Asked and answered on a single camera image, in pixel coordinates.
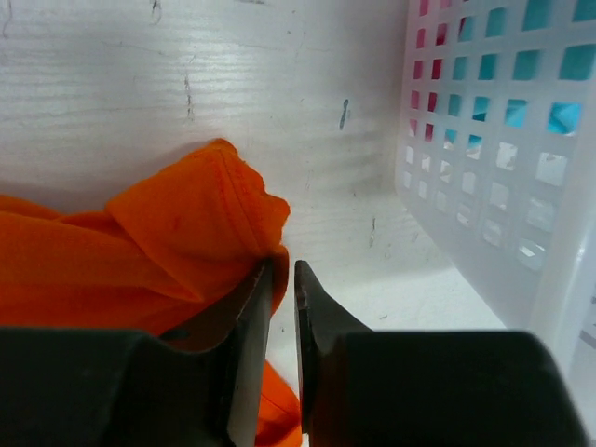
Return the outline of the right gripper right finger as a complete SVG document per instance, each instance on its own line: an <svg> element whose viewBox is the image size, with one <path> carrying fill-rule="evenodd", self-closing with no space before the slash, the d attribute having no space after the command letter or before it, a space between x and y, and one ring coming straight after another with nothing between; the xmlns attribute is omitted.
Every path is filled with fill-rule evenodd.
<svg viewBox="0 0 596 447"><path fill-rule="evenodd" d="M313 446L589 444L553 357L528 332L376 332L304 261L294 302Z"/></svg>

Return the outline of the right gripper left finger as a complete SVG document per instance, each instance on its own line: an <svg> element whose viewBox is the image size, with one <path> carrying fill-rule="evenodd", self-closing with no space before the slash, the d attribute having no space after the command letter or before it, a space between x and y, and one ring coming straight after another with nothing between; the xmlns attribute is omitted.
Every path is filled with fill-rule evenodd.
<svg viewBox="0 0 596 447"><path fill-rule="evenodd" d="M264 261L160 336L3 328L2 444L251 446L272 298Z"/></svg>

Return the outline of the orange t shirt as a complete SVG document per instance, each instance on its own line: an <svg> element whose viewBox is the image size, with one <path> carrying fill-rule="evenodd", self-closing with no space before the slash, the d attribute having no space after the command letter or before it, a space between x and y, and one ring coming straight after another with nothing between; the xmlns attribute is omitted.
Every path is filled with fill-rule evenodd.
<svg viewBox="0 0 596 447"><path fill-rule="evenodd" d="M215 140L113 197L63 214L1 199L1 331L138 330L160 336L214 305L264 261L270 318L288 285L288 203ZM255 441L298 446L298 399L264 358Z"/></svg>

